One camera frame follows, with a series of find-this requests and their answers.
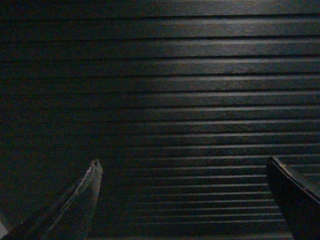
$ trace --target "ridged surface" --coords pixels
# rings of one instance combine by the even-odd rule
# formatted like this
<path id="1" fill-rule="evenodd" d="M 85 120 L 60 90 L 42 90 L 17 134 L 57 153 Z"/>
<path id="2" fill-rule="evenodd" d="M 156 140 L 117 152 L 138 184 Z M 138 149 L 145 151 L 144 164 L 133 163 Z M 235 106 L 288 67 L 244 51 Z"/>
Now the ridged surface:
<path id="1" fill-rule="evenodd" d="M 94 237 L 287 232 L 267 158 L 320 182 L 317 0 L 0 11 L 0 206 L 14 223 L 92 158 Z"/>

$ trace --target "slatted surface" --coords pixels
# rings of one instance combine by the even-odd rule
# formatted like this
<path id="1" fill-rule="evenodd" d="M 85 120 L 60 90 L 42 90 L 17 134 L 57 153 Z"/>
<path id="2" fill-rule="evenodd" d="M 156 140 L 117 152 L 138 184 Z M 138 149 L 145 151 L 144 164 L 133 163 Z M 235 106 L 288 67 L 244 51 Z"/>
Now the slatted surface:
<path id="1" fill-rule="evenodd" d="M 319 13 L 317 0 L 3 4 L 3 212 L 17 224 L 100 158 L 95 237 L 287 232 L 265 164 L 320 182 Z"/>

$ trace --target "dark wooden surface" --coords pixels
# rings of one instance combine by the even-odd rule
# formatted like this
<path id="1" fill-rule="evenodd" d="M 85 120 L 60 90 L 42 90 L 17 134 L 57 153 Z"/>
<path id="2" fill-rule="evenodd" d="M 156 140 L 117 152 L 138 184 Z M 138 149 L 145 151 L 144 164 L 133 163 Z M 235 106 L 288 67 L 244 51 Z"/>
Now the dark wooden surface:
<path id="1" fill-rule="evenodd" d="M 288 231 L 265 164 L 320 179 L 317 0 L 1 4 L 12 223 L 99 158 L 95 237 Z"/>

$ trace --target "dark panel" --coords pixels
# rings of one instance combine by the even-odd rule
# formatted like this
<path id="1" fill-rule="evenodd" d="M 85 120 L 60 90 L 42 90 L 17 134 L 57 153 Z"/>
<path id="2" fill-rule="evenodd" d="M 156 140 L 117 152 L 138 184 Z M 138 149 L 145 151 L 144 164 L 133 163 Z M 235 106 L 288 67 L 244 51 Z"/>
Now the dark panel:
<path id="1" fill-rule="evenodd" d="M 184 201 L 184 202 L 154 202 L 154 204 L 139 204 L 134 210 L 160 210 L 175 208 L 246 208 L 246 207 L 274 207 L 276 204 L 271 199 L 247 199 L 225 201 Z"/>
<path id="2" fill-rule="evenodd" d="M 305 173 L 305 176 L 309 177 L 312 181 L 320 184 L 320 173 Z"/>
<path id="3" fill-rule="evenodd" d="M 230 194 L 221 193 L 190 193 L 177 195 L 134 195 L 128 198 L 129 205 L 139 205 L 144 203 L 153 204 L 155 202 L 192 202 L 192 201 L 230 201 L 230 200 L 260 200 L 272 199 L 272 194 L 268 192 L 234 192 Z"/>
<path id="4" fill-rule="evenodd" d="M 302 154 L 275 154 L 269 152 L 265 155 L 247 155 L 238 156 L 181 156 L 181 157 L 113 157 L 108 158 L 115 167 L 130 168 L 137 166 L 141 168 L 154 167 L 198 167 L 198 166 L 243 166 L 243 165 L 265 165 L 270 155 L 276 155 L 283 159 L 287 164 L 318 164 L 320 154 L 302 153 Z"/>
<path id="5" fill-rule="evenodd" d="M 261 175 L 266 174 L 264 166 L 241 167 L 162 167 L 162 168 L 114 168 L 113 174 L 126 178 L 153 178 L 165 177 L 192 177 L 192 176 L 210 176 L 210 175 Z"/>
<path id="6" fill-rule="evenodd" d="M 318 38 L 5 43 L 1 61 L 320 54 Z"/>
<path id="7" fill-rule="evenodd" d="M 301 174 L 315 174 L 319 175 L 320 173 L 320 164 L 295 164 L 290 165 L 294 170 L 298 171 Z"/>
<path id="8" fill-rule="evenodd" d="M 4 110 L 149 108 L 243 105 L 316 105 L 320 91 L 153 93 L 153 94 L 77 94 L 4 98 Z"/>
<path id="9" fill-rule="evenodd" d="M 209 176 L 198 176 L 198 177 L 168 177 L 168 178 L 124 178 L 121 179 L 121 184 L 125 184 L 130 188 L 138 187 L 138 186 L 172 186 L 172 185 L 184 185 L 186 183 L 190 185 L 212 185 L 212 184 L 262 184 L 266 182 L 266 175 L 209 175 Z M 107 186 L 114 184 L 114 182 L 108 182 Z M 227 200 L 229 196 L 222 196 L 219 198 L 219 201 Z M 264 197 L 264 199 L 272 199 L 272 196 Z M 169 197 L 165 197 L 162 201 L 169 201 Z"/>
<path id="10" fill-rule="evenodd" d="M 121 2 L 65 1 L 48 4 L 10 4 L 1 8 L 0 20 L 57 20 L 136 18 L 163 16 L 220 16 L 317 14 L 317 0 L 144 0 Z"/>
<path id="11" fill-rule="evenodd" d="M 168 224 L 168 223 L 188 223 L 188 222 L 220 222 L 220 221 L 250 221 L 250 220 L 271 220 L 281 219 L 281 213 L 252 213 L 252 214 L 237 214 L 237 215 L 182 215 L 182 216 L 153 216 L 153 217 L 124 217 L 123 220 L 129 221 L 130 224 Z"/>
<path id="12" fill-rule="evenodd" d="M 14 62 L 0 67 L 3 78 L 319 73 L 320 58 L 81 60 Z"/>
<path id="13" fill-rule="evenodd" d="M 191 145 L 235 145 L 235 144 L 309 144 L 318 143 L 320 132 L 292 133 L 226 133 L 186 135 L 29 135 L 10 137 L 3 142 L 11 148 L 61 148 L 77 147 L 79 143 L 95 146 L 191 146 Z"/>
<path id="14" fill-rule="evenodd" d="M 32 149 L 24 148 L 10 149 L 2 155 L 4 158 L 16 159 L 42 158 L 42 159 L 63 159 L 65 155 L 82 156 L 90 153 L 94 156 L 105 158 L 123 157 L 183 157 L 183 156 L 238 156 L 238 155 L 282 155 L 286 154 L 319 154 L 319 143 L 310 144 L 252 144 L 252 145 L 207 145 L 207 146 L 172 146 L 172 147 L 110 147 L 106 149 L 99 147 L 70 147 L 61 149 Z"/>
<path id="15" fill-rule="evenodd" d="M 159 225 L 132 225 L 124 236 L 185 236 L 183 231 L 190 233 L 190 236 L 209 236 L 218 234 L 244 234 L 244 233 L 266 233 L 272 229 L 274 232 L 286 232 L 287 227 L 284 220 L 253 220 L 244 222 L 224 222 L 208 224 L 209 222 L 189 223 L 189 224 L 159 224 Z M 93 231 L 96 236 L 103 236 L 109 233 L 110 225 L 105 225 L 102 229 Z"/>
<path id="16" fill-rule="evenodd" d="M 217 120 L 217 121 L 183 121 L 183 122 L 72 122 L 72 123 L 24 123 L 1 125 L 5 136 L 9 138 L 23 136 L 51 137 L 59 135 L 110 135 L 120 142 L 128 139 L 160 139 L 168 134 L 232 134 L 232 133 L 283 133 L 316 132 L 320 119 L 284 119 L 284 120 Z"/>
<path id="17" fill-rule="evenodd" d="M 226 155 L 278 155 L 318 154 L 319 143 L 313 144 L 252 144 L 206 145 L 170 147 L 124 147 L 114 149 L 110 156 L 117 157 L 170 157 L 170 156 L 226 156 Z"/>
<path id="18" fill-rule="evenodd" d="M 0 93 L 78 94 L 320 89 L 320 75 L 6 78 Z"/>
<path id="19" fill-rule="evenodd" d="M 235 207 L 235 208 L 189 208 L 189 209 L 145 209 L 121 211 L 124 217 L 149 217 L 149 216 L 197 216 L 197 215 L 236 215 L 236 214 L 277 214 L 277 206 Z"/>
<path id="20" fill-rule="evenodd" d="M 265 120 L 320 118 L 320 106 L 194 107 L 150 109 L 21 110 L 3 113 L 3 123 Z"/>
<path id="21" fill-rule="evenodd" d="M 201 193 L 235 193 L 270 191 L 266 183 L 245 184 L 209 184 L 209 185 L 176 185 L 176 186 L 140 186 L 135 187 L 136 194 L 201 194 Z"/>
<path id="22" fill-rule="evenodd" d="M 4 22 L 2 42 L 79 41 L 110 39 L 314 36 L 320 19 L 314 17 L 128 19 Z"/>

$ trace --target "horizontal slat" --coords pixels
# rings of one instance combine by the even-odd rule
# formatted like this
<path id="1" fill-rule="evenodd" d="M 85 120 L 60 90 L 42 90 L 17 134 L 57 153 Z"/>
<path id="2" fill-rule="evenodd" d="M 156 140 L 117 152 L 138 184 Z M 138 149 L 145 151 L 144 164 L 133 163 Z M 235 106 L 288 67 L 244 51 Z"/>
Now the horizontal slat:
<path id="1" fill-rule="evenodd" d="M 5 43 L 0 59 L 40 61 L 72 59 L 277 56 L 320 54 L 319 38 L 258 40 L 140 40 Z"/>
<path id="2" fill-rule="evenodd" d="M 32 149 L 11 148 L 2 154 L 4 158 L 14 154 L 15 158 L 63 158 L 64 154 L 88 154 L 95 156 L 104 156 L 105 158 L 123 158 L 123 157 L 192 157 L 192 156 L 238 156 L 238 155 L 282 155 L 286 154 L 319 154 L 319 143 L 310 144 L 244 144 L 244 145 L 206 145 L 206 146 L 172 146 L 172 147 L 115 147 L 97 146 L 97 147 L 64 147 L 59 150 L 50 150 L 45 148 Z"/>
<path id="3" fill-rule="evenodd" d="M 320 118 L 320 106 L 181 107 L 150 109 L 21 110 L 3 113 L 1 122 L 74 123 L 142 121 L 213 121 Z"/>
<path id="4" fill-rule="evenodd" d="M 320 58 L 73 60 L 6 62 L 0 67 L 3 78 L 320 73 Z"/>
<path id="5" fill-rule="evenodd" d="M 171 209 L 171 208 L 223 208 L 223 207 L 253 207 L 276 206 L 271 199 L 236 199 L 236 200 L 208 200 L 208 201 L 181 201 L 181 202 L 151 202 L 132 204 L 134 209 Z"/>
<path id="6" fill-rule="evenodd" d="M 209 175 L 261 175 L 266 174 L 265 166 L 235 166 L 235 167 L 162 167 L 162 168 L 115 168 L 116 175 L 123 177 L 178 177 L 178 176 L 209 176 Z"/>
<path id="7" fill-rule="evenodd" d="M 290 154 L 279 153 L 277 158 L 283 160 L 286 164 L 318 164 L 320 154 Z M 155 168 L 155 167 L 200 167 L 200 166 L 243 166 L 243 165 L 266 165 L 270 153 L 261 155 L 230 155 L 230 156 L 181 156 L 181 157 L 109 157 L 110 166 L 118 168 L 131 168 L 137 166 L 141 168 Z"/>
<path id="8" fill-rule="evenodd" d="M 319 174 L 320 175 L 320 158 L 317 164 L 291 166 L 291 167 L 302 174 Z"/>
<path id="9" fill-rule="evenodd" d="M 220 16 L 268 14 L 316 14 L 317 0 L 144 0 L 117 2 L 65 2 L 64 4 L 8 5 L 1 8 L 2 21 L 136 18 L 164 16 Z"/>
<path id="10" fill-rule="evenodd" d="M 161 217 L 123 217 L 130 224 L 155 224 L 155 223 L 176 223 L 176 222 L 201 222 L 201 221 L 247 221 L 247 220 L 271 220 L 283 219 L 281 213 L 252 213 L 235 215 L 185 215 L 185 216 L 161 216 Z"/>
<path id="11" fill-rule="evenodd" d="M 102 234 L 109 233 L 109 225 L 105 228 L 97 229 L 96 234 L 101 236 Z M 124 225 L 121 227 L 122 234 L 127 236 L 170 236 L 172 239 L 174 236 L 185 236 L 185 233 L 192 233 L 192 237 L 200 236 L 212 236 L 222 235 L 226 236 L 232 234 L 236 236 L 239 233 L 268 233 L 270 230 L 277 233 L 288 232 L 288 227 L 284 220 L 265 220 L 265 221 L 247 221 L 247 222 L 215 222 L 214 224 L 208 224 L 205 222 L 188 223 L 188 224 L 145 224 L 145 225 Z M 264 240 L 280 239 L 280 238 L 262 238 Z"/>
<path id="12" fill-rule="evenodd" d="M 176 185 L 176 186 L 141 186 L 135 187 L 136 194 L 187 194 L 187 193 L 231 193 L 269 191 L 267 183 L 260 184 L 212 184 L 212 185 Z"/>
<path id="13" fill-rule="evenodd" d="M 157 203 L 157 202 L 189 202 L 189 201 L 230 201 L 230 200 L 259 200 L 272 199 L 271 192 L 228 192 L 228 193 L 190 193 L 190 194 L 164 194 L 164 195 L 135 195 L 128 197 L 129 205 L 131 203 Z"/>
<path id="14" fill-rule="evenodd" d="M 320 119 L 288 119 L 288 120 L 230 120 L 230 121 L 184 121 L 184 122 L 73 122 L 73 123 L 26 123 L 10 124 L 4 126 L 4 135 L 8 138 L 29 135 L 49 135 L 51 138 L 58 135 L 111 135 L 113 139 L 119 138 L 119 143 L 132 138 L 152 139 L 166 138 L 166 134 L 232 134 L 232 133 L 283 133 L 283 132 L 312 132 L 318 131 Z"/>
<path id="15" fill-rule="evenodd" d="M 227 223 L 266 223 L 266 222 L 282 222 L 283 219 L 244 219 L 244 220 L 222 220 L 222 221 L 173 221 L 173 222 L 146 222 L 146 223 L 129 223 L 129 226 L 141 226 L 141 225 L 190 225 L 190 224 L 227 224 Z"/>
<path id="16" fill-rule="evenodd" d="M 317 17 L 245 19 L 139 19 L 48 22 L 6 22 L 0 41 L 78 41 L 144 38 L 244 36 L 313 36 L 320 34 Z"/>
<path id="17" fill-rule="evenodd" d="M 238 208 L 189 208 L 189 209 L 146 209 L 127 210 L 120 213 L 124 217 L 183 216 L 183 215 L 234 215 L 280 213 L 277 206 L 238 207 Z"/>
<path id="18" fill-rule="evenodd" d="M 319 74 L 2 79 L 3 95 L 320 89 Z"/>
<path id="19" fill-rule="evenodd" d="M 320 91 L 153 93 L 153 94 L 77 94 L 4 98 L 4 110 L 150 108 L 243 105 L 316 105 Z"/>
<path id="20" fill-rule="evenodd" d="M 208 175 L 208 176 L 186 176 L 167 178 L 124 178 L 118 177 L 121 184 L 130 187 L 142 186 L 172 186 L 172 185 L 212 185 L 212 184 L 262 184 L 266 182 L 266 176 L 257 175 Z M 107 185 L 114 185 L 115 181 L 110 179 Z"/>
<path id="21" fill-rule="evenodd" d="M 252 144 L 252 145 L 206 145 L 168 147 L 124 147 L 114 149 L 113 157 L 173 157 L 173 156 L 225 156 L 225 155 L 276 155 L 318 154 L 320 143 L 313 144 Z"/>
<path id="22" fill-rule="evenodd" d="M 294 240 L 291 233 L 289 232 L 277 232 L 267 234 L 247 234 L 243 235 L 214 235 L 211 237 L 200 236 L 192 237 L 192 240 Z M 90 240 L 136 240 L 137 237 L 124 237 L 124 238 L 89 238 Z M 139 240 L 147 240 L 149 238 L 140 237 Z M 190 237 L 153 237 L 153 240 L 190 240 Z"/>
<path id="23" fill-rule="evenodd" d="M 320 132 L 225 133 L 185 135 L 59 135 L 23 137 L 8 136 L 3 142 L 11 148 L 61 148 L 94 146 L 191 146 L 234 144 L 310 144 L 319 143 Z"/>
<path id="24" fill-rule="evenodd" d="M 308 178 L 310 178 L 311 180 L 313 180 L 316 183 L 320 184 L 320 172 L 317 173 L 305 173 L 305 176 L 307 176 Z"/>

